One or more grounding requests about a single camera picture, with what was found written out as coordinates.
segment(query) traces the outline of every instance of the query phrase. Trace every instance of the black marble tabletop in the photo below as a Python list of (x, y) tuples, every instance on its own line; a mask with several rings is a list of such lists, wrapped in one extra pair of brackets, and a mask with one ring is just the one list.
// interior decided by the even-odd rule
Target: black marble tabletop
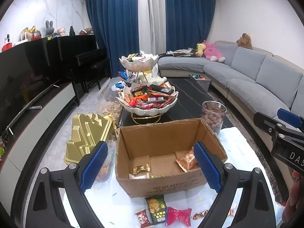
[[(162, 115), (159, 122), (170, 122), (174, 120), (200, 118), (202, 112), (202, 104), (204, 101), (211, 101), (212, 98), (203, 88), (194, 85), (190, 78), (168, 78), (168, 81), (175, 90), (179, 92), (176, 104), (165, 114)], [(158, 118), (145, 120), (137, 120), (141, 124), (153, 123)], [(136, 123), (131, 118), (130, 113), (123, 109), (120, 116), (120, 126), (131, 126)], [(226, 117), (222, 128), (231, 128), (232, 123)]]

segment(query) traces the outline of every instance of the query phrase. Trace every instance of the white wall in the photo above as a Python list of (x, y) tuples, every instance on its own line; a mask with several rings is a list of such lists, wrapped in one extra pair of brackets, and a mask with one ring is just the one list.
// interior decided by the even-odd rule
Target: white wall
[(87, 7), (86, 7), (86, 1), (85, 0), (82, 3), (82, 14), (83, 14), (84, 28), (92, 27), (91, 23), (90, 23), (90, 20), (89, 20), (89, 16), (88, 16)]
[(251, 35), (253, 47), (304, 68), (304, 26), (287, 0), (217, 0), (210, 42)]
[(21, 31), (36, 26), (45, 37), (45, 21), (53, 21), (55, 30), (65, 27), (70, 31), (72, 25), (76, 34), (84, 29), (81, 0), (14, 0), (0, 21), (0, 48), (7, 33), (20, 41)]

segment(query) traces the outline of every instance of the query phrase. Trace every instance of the blue curtain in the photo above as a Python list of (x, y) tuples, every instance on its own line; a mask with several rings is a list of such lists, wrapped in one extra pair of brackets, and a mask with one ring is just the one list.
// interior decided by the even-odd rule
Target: blue curtain
[(85, 0), (99, 48), (106, 47), (112, 76), (121, 56), (139, 52), (137, 0)]
[(166, 0), (167, 51), (193, 48), (206, 40), (215, 0)]

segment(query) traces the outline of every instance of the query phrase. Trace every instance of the white tablecloth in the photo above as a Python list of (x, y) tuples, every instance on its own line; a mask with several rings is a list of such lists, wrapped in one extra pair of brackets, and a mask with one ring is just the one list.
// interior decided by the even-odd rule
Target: white tablecloth
[[(239, 170), (252, 171), (255, 167), (259, 167), (262, 170), (270, 189), (278, 223), (283, 208), (275, 202), (275, 197), (266, 172), (246, 139), (235, 127), (222, 129), (219, 139), (227, 152), (227, 163), (232, 163), (234, 167)], [(242, 189), (238, 189), (233, 204), (238, 205), (241, 194)], [(116, 181), (114, 171), (112, 171), (112, 175), (106, 182), (95, 182), (92, 188), (85, 192), (85, 195), (92, 206), (92, 209), (105, 228), (140, 227), (137, 215), (134, 215), (134, 211), (147, 207), (146, 200), (143, 197), (130, 198)], [(209, 209), (215, 197), (215, 190), (210, 189), (209, 185), (205, 184), (187, 191), (167, 194), (165, 195), (165, 202), (167, 206), (175, 209), (183, 210), (192, 208), (191, 216), (193, 216), (196, 213)], [(79, 227), (66, 194), (64, 195), (63, 206), (70, 224), (73, 227)], [(232, 216), (227, 217), (223, 227), (229, 227), (232, 220)], [(201, 221), (202, 219), (193, 220), (191, 218), (191, 227), (198, 227)], [(156, 227), (165, 227), (165, 223), (158, 224)], [(182, 228), (185, 227), (185, 225), (180, 222), (175, 222), (170, 227)]]

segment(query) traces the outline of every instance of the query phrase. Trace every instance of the cardboard box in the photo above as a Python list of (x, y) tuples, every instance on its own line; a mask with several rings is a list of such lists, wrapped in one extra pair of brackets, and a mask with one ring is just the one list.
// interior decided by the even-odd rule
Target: cardboard box
[[(115, 158), (116, 179), (130, 197), (169, 194), (203, 185), (206, 179), (198, 164), (185, 173), (175, 161), (197, 141), (203, 141), (222, 161), (227, 159), (218, 138), (201, 119), (121, 127)], [(152, 175), (165, 177), (129, 179), (133, 166), (148, 162)]]

